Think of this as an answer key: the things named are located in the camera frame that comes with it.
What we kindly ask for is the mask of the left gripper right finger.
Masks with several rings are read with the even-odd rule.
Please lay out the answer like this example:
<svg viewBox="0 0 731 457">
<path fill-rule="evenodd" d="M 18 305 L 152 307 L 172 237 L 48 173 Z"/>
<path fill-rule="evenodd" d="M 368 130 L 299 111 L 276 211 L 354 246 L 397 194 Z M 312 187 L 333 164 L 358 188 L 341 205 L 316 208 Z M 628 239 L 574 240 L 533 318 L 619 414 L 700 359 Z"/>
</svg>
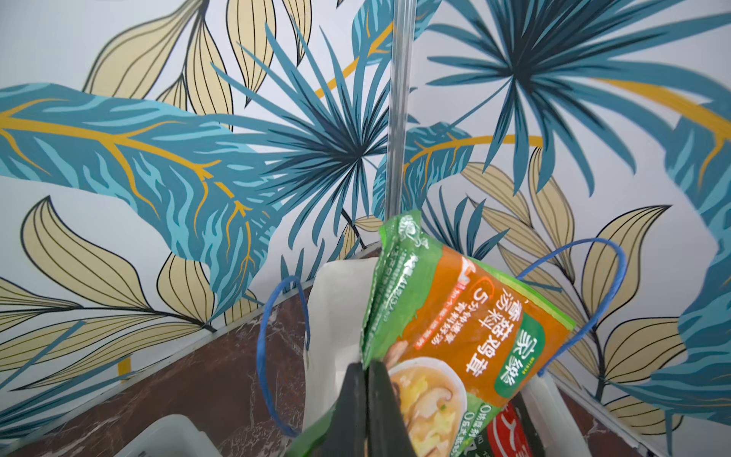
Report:
<svg viewBox="0 0 731 457">
<path fill-rule="evenodd" d="M 367 449 L 372 457 L 415 456 L 388 370 L 383 362 L 372 361 L 367 371 Z"/>
</svg>

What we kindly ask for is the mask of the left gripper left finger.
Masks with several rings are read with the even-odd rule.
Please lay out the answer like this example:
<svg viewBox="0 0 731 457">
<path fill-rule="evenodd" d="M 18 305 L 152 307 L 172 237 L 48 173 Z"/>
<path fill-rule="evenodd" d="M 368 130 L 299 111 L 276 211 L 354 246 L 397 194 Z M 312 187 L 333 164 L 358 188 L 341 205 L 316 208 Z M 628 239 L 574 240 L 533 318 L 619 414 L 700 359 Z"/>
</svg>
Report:
<svg viewBox="0 0 731 457">
<path fill-rule="evenodd" d="M 348 366 L 335 404 L 322 456 L 363 457 L 367 441 L 367 386 L 361 363 Z"/>
</svg>

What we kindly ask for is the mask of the green orange soup packet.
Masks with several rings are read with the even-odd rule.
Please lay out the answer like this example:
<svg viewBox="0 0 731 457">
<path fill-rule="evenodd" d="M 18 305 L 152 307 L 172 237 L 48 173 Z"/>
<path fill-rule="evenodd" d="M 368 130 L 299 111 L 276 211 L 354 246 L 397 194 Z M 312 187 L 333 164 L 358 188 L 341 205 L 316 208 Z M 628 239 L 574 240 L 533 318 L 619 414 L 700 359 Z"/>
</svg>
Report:
<svg viewBox="0 0 731 457">
<path fill-rule="evenodd" d="M 529 285 L 389 219 L 361 339 L 419 456 L 456 456 L 563 346 L 574 321 Z"/>
</svg>

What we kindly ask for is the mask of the large dark seasoning packet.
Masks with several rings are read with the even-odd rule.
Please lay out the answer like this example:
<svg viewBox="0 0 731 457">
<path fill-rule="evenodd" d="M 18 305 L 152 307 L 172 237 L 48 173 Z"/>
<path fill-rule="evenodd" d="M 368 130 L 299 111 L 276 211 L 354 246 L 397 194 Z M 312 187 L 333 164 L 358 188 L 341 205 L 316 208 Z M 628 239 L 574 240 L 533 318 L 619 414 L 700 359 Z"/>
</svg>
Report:
<svg viewBox="0 0 731 457">
<path fill-rule="evenodd" d="M 523 396 L 517 394 L 478 435 L 466 456 L 536 457 L 546 455 Z"/>
</svg>

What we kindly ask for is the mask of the white blue checkered paper bag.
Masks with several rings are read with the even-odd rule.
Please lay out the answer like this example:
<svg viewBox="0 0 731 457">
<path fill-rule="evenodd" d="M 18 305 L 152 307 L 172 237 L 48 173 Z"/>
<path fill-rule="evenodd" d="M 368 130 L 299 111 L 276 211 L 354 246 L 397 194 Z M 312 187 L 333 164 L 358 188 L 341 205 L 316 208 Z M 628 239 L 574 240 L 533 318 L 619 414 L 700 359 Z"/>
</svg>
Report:
<svg viewBox="0 0 731 457">
<path fill-rule="evenodd" d="M 346 366 L 358 358 L 360 327 L 367 306 L 367 292 L 372 283 L 374 258 L 381 245 L 375 243 L 352 259 L 335 260 L 320 268 L 310 281 L 312 290 L 305 295 L 304 286 L 295 279 L 284 279 L 264 306 L 257 340 L 257 376 L 272 420 L 285 436 L 302 435 L 289 426 L 276 411 L 267 381 L 267 333 L 275 302 L 291 286 L 302 304 L 306 324 L 303 349 L 305 364 L 304 426 L 313 426 L 327 408 L 334 405 L 336 390 L 341 388 Z M 578 422 L 592 415 L 570 398 L 563 398 L 550 379 L 528 383 L 517 409 L 525 422 L 532 443 L 546 456 L 588 456 L 588 434 Z"/>
</svg>

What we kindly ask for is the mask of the grey plastic basket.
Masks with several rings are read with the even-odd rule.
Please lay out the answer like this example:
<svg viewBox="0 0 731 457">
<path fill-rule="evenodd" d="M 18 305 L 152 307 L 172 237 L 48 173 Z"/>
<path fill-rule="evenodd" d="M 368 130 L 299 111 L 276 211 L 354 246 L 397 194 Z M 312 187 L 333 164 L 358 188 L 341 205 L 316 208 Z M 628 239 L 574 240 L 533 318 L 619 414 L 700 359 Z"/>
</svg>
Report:
<svg viewBox="0 0 731 457">
<path fill-rule="evenodd" d="M 122 456 L 221 457 L 222 454 L 188 417 L 172 414 L 149 425 L 115 455 Z"/>
</svg>

